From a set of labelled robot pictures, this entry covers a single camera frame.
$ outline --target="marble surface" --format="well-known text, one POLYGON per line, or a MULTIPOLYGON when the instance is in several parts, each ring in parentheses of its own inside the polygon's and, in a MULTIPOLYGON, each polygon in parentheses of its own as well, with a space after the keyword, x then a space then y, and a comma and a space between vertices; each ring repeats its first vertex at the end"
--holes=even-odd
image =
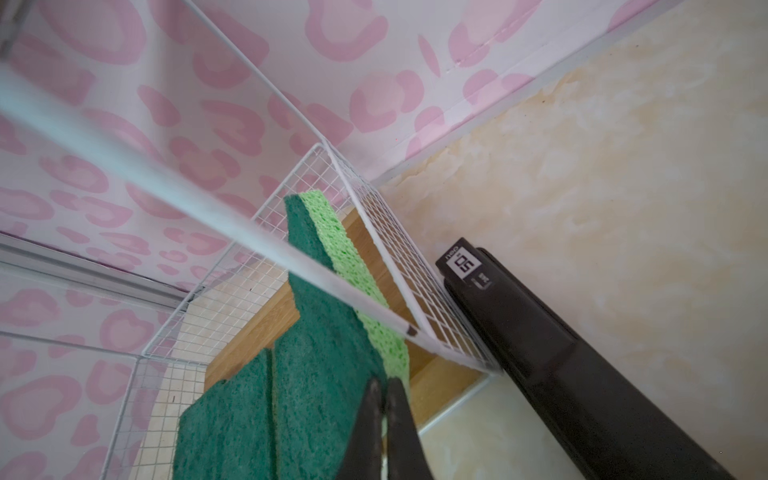
MULTIPOLYGON (((741 480, 768 478, 766 25, 687 0, 381 189, 430 262, 488 248, 741 480)), ((430 432, 439 479, 566 478, 512 391, 430 432)))
POLYGON ((422 446, 435 480, 584 478, 507 376, 422 434, 422 446))

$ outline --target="wooden board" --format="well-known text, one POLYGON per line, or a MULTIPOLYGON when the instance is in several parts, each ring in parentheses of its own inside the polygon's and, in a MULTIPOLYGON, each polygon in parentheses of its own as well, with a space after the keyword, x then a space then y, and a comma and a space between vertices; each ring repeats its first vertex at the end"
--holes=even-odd
MULTIPOLYGON (((384 294, 389 308, 416 325, 357 211, 347 215, 342 225, 384 294)), ((261 349, 271 347, 298 319, 293 292, 285 282, 210 363, 205 372, 205 389, 239 372, 261 349)), ((416 425, 428 421, 483 377, 481 372, 437 357, 410 342, 406 341, 406 344, 411 363, 411 410, 416 425)))

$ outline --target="black device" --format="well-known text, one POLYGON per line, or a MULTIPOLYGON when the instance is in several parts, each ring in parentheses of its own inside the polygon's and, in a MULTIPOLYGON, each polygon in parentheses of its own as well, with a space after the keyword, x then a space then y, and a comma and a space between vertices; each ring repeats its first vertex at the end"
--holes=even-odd
POLYGON ((462 238, 436 264, 584 477, 733 480, 487 250, 462 238))

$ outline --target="white wire mesh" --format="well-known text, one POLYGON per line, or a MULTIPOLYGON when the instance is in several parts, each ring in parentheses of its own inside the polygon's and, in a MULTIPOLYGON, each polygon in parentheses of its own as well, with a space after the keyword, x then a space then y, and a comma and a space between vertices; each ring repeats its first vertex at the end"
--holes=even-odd
MULTIPOLYGON (((352 209, 327 152, 314 147, 259 209, 253 221, 285 240, 283 198, 320 190, 339 219, 352 209)), ((144 353, 210 363, 288 280, 288 272, 241 245, 232 245, 163 325, 144 353)))
POLYGON ((203 395, 205 367, 139 360, 103 478, 169 480, 179 417, 203 395))
MULTIPOLYGON (((379 192, 340 155, 313 147, 253 221, 285 240, 283 198, 307 190, 321 190, 340 220, 355 205, 361 209, 379 249, 384 247, 382 257, 396 267, 392 277, 419 328, 443 345, 445 356, 497 368, 379 192)), ((202 395, 206 366, 287 278, 269 259, 230 246, 147 346, 147 358, 137 362, 102 478, 170 479, 178 419, 202 395)))
MULTIPOLYGON (((253 221, 285 240, 283 199, 307 190, 322 191, 340 220, 354 204, 360 205, 361 216, 375 230, 372 236, 386 248, 382 256, 396 266, 392 275, 420 329, 439 340, 449 358, 475 368, 495 368, 379 192, 321 144, 297 164, 253 221)), ((163 325, 145 355, 207 365, 287 278, 287 272, 271 260, 232 245, 163 325)))

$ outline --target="light green sponge layer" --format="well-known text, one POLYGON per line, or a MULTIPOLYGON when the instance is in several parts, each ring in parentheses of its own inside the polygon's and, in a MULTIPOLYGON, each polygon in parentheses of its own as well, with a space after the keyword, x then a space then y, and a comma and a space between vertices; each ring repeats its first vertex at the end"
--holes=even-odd
MULTIPOLYGON (((328 256, 333 262, 333 269, 346 281, 371 296, 374 300, 389 308, 373 275, 366 263, 360 258, 355 245, 347 237, 344 226, 336 218, 333 208, 319 190, 299 194, 304 206, 310 212, 315 223, 317 236, 323 243, 328 256)), ((409 356, 406 341, 390 328, 382 325, 364 313, 357 316, 368 333, 368 339, 379 352, 388 377, 402 380, 409 391, 409 356)))

